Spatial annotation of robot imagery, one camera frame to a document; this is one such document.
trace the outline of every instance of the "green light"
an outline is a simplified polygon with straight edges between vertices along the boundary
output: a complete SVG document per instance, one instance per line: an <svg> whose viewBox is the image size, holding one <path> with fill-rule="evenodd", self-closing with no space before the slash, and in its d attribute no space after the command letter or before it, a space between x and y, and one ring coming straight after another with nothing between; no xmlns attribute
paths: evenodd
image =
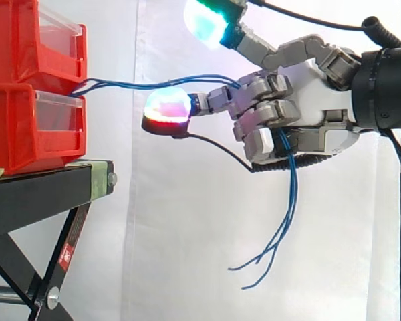
<svg viewBox="0 0 401 321"><path fill-rule="evenodd" d="M188 0L184 10L188 30L210 49L220 46L228 23L225 18L197 0Z"/></svg>

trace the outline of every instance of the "black cable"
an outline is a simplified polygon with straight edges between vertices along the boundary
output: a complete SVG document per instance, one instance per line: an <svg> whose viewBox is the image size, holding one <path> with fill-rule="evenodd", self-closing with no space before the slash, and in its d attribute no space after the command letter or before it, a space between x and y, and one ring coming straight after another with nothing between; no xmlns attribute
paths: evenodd
<svg viewBox="0 0 401 321"><path fill-rule="evenodd" d="M225 148L224 146L220 145L219 143L213 141L212 139L209 139L207 137L204 136L200 136L200 135L196 135L196 134L186 134L182 137L174 137L175 139L181 139L181 138L195 138L195 139L199 139L201 141L207 142L209 144L214 145L215 147L221 149L223 152L225 152L226 154L230 155L233 159L235 159L239 164L241 164L242 166L244 166L250 173L253 172L253 169L246 163L244 162L241 158L239 158L235 153L233 153L232 151L230 151L229 149Z"/></svg>
<svg viewBox="0 0 401 321"><path fill-rule="evenodd" d="M264 165L253 163L253 167L251 168L245 161L243 161L241 158L239 158L235 153L233 153L226 147L220 145L219 143L217 143L207 137L200 136L197 134L187 133L183 136L173 136L173 138L174 139L195 138L195 139L199 139L201 141L207 142L209 144L212 144L213 146L221 149L223 152L225 152L226 154L231 156L233 159L235 159L239 164L244 166L250 173L260 173L260 172L266 172L266 171L286 171L291 168L291 165L290 165L288 159L284 159L284 160L280 160L278 162L264 164ZM300 169L302 167L308 167L311 165L316 165L316 164L322 163L323 161L326 161L332 157L333 156L328 156L328 155L303 154L303 155L295 156L294 159L295 159L296 168Z"/></svg>
<svg viewBox="0 0 401 321"><path fill-rule="evenodd" d="M249 2L251 2L254 5L258 5L260 7L266 7L270 10L274 10L284 15L288 15L292 18L314 23L316 25L322 25L324 27L329 27L344 31L363 31L367 35L367 37L370 38L372 42L374 42L376 45L381 46L382 48L390 48L390 49L401 48L401 40L399 40L398 37L396 37L393 33L387 30L380 23L377 17L369 17L363 21L360 27L356 27L353 25L341 25L339 23L328 22L308 17L306 15L301 15L299 13L295 13L290 10L286 10L284 8L277 7L276 5L267 3L265 2L265 0L249 0Z"/></svg>
<svg viewBox="0 0 401 321"><path fill-rule="evenodd" d="M382 25L377 17L369 17L362 23L364 33L382 48L401 48L401 40Z"/></svg>
<svg viewBox="0 0 401 321"><path fill-rule="evenodd" d="M288 15L290 17L303 20L306 22L314 23L316 25L322 25L324 27L330 27L333 29L345 30L345 31L364 31L364 27L356 27L353 25L341 25L339 23L332 23L312 17L308 17L306 15L301 15L299 13L292 12L290 10L286 10L284 8L277 7L276 5L272 5L270 3L265 2L265 0L249 0L254 5L258 5L260 7L266 7L270 10L274 10L276 12L282 13L284 15Z"/></svg>

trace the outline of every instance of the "robotic hand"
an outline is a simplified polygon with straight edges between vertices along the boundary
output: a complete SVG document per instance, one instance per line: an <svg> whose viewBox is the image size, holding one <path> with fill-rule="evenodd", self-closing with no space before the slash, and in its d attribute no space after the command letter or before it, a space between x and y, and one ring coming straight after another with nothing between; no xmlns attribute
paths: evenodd
<svg viewBox="0 0 401 321"><path fill-rule="evenodd" d="M275 49L240 23L247 0L192 0L185 15L205 8L213 13L211 25L215 23L222 32L212 27L202 32L190 22L189 29L207 45L219 35L221 45L262 69L242 77L238 89L225 86L190 95L191 115L227 111L235 121L235 138L245 145L245 156L253 166L287 168L278 128L285 129L299 167L344 151L365 131L392 136L391 128L401 128L401 48L395 48L401 43L377 18L365 20L364 32L387 48L363 53L360 58L318 35ZM317 97L315 106L306 104L312 95Z"/></svg>

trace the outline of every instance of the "black metal frame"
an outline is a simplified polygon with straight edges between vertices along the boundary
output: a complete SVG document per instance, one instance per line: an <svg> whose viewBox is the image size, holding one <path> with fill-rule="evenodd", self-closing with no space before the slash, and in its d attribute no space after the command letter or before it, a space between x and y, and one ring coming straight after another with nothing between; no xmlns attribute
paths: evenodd
<svg viewBox="0 0 401 321"><path fill-rule="evenodd" d="M106 162L106 166L105 182L114 172L113 163ZM31 310L29 321L73 320L61 304L48 306L47 299L52 288L61 289L70 266L92 201L93 171L89 163L75 163L56 171L0 179L0 275L10 286L13 303L17 294L21 298L18 304ZM108 184L107 195L113 187ZM46 273L41 277L9 233L68 210Z"/></svg>

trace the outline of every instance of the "red label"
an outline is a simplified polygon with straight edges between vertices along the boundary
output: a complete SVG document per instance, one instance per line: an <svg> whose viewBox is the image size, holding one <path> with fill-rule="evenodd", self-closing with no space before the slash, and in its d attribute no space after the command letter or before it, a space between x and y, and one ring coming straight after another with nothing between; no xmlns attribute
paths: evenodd
<svg viewBox="0 0 401 321"><path fill-rule="evenodd" d="M72 261L73 252L74 252L74 247L66 243L64 245L64 248L62 249L61 255L59 256L58 263L65 272L68 271L68 267L70 266L70 262Z"/></svg>

